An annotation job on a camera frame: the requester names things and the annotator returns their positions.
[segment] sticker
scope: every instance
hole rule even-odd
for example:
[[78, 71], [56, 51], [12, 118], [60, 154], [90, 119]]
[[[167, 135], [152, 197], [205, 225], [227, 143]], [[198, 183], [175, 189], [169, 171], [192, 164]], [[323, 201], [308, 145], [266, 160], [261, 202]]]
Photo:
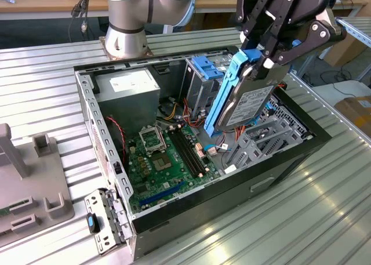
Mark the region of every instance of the sticker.
[[141, 88], [148, 84], [153, 85], [151, 78], [144, 70], [128, 72], [121, 77], [111, 78], [110, 83], [115, 92]]
[[225, 68], [224, 66], [217, 67], [216, 69], [217, 69], [218, 71], [220, 71], [220, 72], [225, 72], [225, 71], [227, 71], [227, 68]]
[[224, 172], [225, 172], [226, 174], [228, 174], [228, 173], [231, 173], [231, 172], [235, 171], [236, 169], [237, 169], [237, 168], [236, 168], [235, 165], [231, 165], [231, 166], [227, 167], [227, 168], [224, 170]]
[[362, 105], [362, 107], [371, 107], [371, 103], [369, 101], [360, 100], [358, 102]]
[[273, 86], [268, 86], [244, 93], [233, 111], [227, 126], [253, 118], [272, 88]]

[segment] slotted aluminum surface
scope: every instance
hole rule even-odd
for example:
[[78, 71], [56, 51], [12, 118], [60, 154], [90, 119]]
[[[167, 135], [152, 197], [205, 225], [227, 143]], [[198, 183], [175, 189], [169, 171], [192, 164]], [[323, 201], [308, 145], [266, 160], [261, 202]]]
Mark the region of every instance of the slotted aluminum surface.
[[356, 39], [371, 48], [371, 17], [342, 17], [337, 22]]
[[[238, 45], [233, 29], [153, 36], [152, 51]], [[121, 248], [99, 257], [83, 197], [104, 185], [72, 66], [106, 61], [99, 42], [0, 51], [0, 122], [15, 145], [48, 132], [58, 140], [75, 217], [0, 249], [0, 264], [128, 264]], [[264, 194], [140, 259], [137, 264], [368, 264], [371, 158], [368, 144], [302, 83], [288, 94], [333, 139]]]

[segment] gray holder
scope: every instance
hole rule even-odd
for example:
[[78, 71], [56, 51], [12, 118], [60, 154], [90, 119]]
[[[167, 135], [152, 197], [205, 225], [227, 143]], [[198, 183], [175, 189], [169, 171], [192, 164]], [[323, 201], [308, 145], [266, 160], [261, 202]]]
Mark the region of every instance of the gray holder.
[[0, 247], [75, 214], [56, 140], [47, 134], [15, 147], [0, 124]]

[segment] red cable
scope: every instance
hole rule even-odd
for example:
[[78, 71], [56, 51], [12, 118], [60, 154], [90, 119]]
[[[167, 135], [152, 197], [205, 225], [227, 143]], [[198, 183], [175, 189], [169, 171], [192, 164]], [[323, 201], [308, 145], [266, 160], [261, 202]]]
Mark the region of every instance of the red cable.
[[124, 164], [125, 162], [125, 131], [122, 129], [122, 127], [119, 125], [119, 123], [116, 122], [115, 119], [111, 118], [111, 117], [108, 117], [106, 116], [106, 119], [110, 120], [111, 122], [113, 122], [117, 128], [119, 129], [120, 131], [120, 134], [121, 134], [121, 139], [122, 139], [122, 149], [123, 149], [123, 154], [122, 154], [122, 165]]

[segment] motherboard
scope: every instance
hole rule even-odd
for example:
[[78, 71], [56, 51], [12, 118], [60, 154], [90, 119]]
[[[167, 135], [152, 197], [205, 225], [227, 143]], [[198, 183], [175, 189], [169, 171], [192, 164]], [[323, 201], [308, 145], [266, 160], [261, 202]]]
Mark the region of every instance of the motherboard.
[[[162, 204], [220, 177], [211, 158], [202, 152], [191, 128], [178, 126], [167, 130], [151, 127], [152, 130], [142, 130], [138, 137], [128, 140], [128, 176], [134, 189], [129, 202], [133, 213]], [[158, 150], [149, 151], [153, 146]]]

